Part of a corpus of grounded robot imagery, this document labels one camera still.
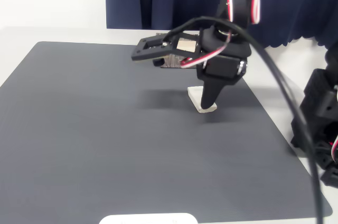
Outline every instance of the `black cable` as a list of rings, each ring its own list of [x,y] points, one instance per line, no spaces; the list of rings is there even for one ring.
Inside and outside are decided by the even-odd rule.
[[[323,199],[322,199],[322,193],[321,193],[321,187],[320,187],[320,181],[318,176],[318,170],[316,166],[315,161],[315,149],[313,146],[312,136],[309,130],[309,127],[307,125],[306,119],[304,117],[303,112],[299,108],[299,105],[297,104],[296,98],[294,94],[292,93],[292,90],[288,83],[286,82],[284,76],[278,69],[278,67],[275,65],[274,61],[270,57],[270,55],[265,51],[265,49],[250,35],[248,34],[244,29],[239,27],[238,25],[222,20],[220,18],[215,17],[208,17],[208,16],[201,16],[198,18],[193,18],[183,25],[174,28],[173,30],[169,31],[163,41],[170,40],[171,37],[183,32],[184,30],[192,27],[196,23],[203,23],[203,22],[212,22],[212,23],[218,23],[225,27],[228,27],[232,30],[234,30],[236,33],[238,33],[242,38],[244,38],[246,41],[248,41],[257,51],[257,53],[261,56],[265,64],[268,66],[269,70],[275,77],[281,92],[284,95],[284,98],[289,105],[289,108],[291,112],[293,113],[297,124],[299,126],[299,129],[301,130],[303,137],[302,141],[305,147],[305,153],[307,155],[311,177],[312,177],[312,189],[313,189],[313,195],[315,200],[315,208],[316,208],[316,218],[317,218],[317,224],[323,224]]]
[[[323,152],[323,153],[330,153],[331,154],[331,149],[327,148],[327,147],[316,147],[315,148],[316,151],[318,152]]]

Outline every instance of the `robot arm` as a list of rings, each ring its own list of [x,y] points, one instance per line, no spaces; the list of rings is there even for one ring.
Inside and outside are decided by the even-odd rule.
[[[229,19],[238,26],[246,29],[252,22],[258,23],[259,19],[253,16],[258,11],[255,0],[221,0],[217,9],[217,17]],[[163,57],[174,54],[186,58],[182,63],[196,61],[197,77],[204,81],[201,107],[208,109],[216,101],[224,86],[234,85],[246,73],[247,57],[251,55],[249,43],[236,33],[230,33],[227,28],[220,24],[212,25],[208,29],[201,29],[199,36],[179,33],[163,40],[166,35],[158,35],[142,39],[137,45],[132,60],[142,61],[152,59],[155,66],[164,63]],[[180,38],[196,42],[195,52],[187,52],[177,49]]]

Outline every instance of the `small wooden block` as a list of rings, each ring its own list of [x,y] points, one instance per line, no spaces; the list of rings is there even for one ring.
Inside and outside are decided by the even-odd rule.
[[[203,86],[188,87],[188,95],[199,113],[208,113],[215,111],[217,109],[217,105],[215,103],[208,109],[202,109],[201,107],[202,93]]]

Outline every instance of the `gray mat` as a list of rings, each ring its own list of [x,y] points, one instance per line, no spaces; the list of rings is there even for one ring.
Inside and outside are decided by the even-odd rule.
[[[133,48],[38,43],[3,84],[0,223],[314,216],[308,173],[244,81],[198,114],[195,71],[133,63]]]

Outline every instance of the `blue curtain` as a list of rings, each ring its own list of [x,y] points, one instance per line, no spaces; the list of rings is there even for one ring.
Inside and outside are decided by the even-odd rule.
[[[170,30],[187,20],[215,16],[220,0],[106,0],[107,28]],[[338,40],[338,0],[261,0],[261,22],[249,32],[264,46],[315,37]]]

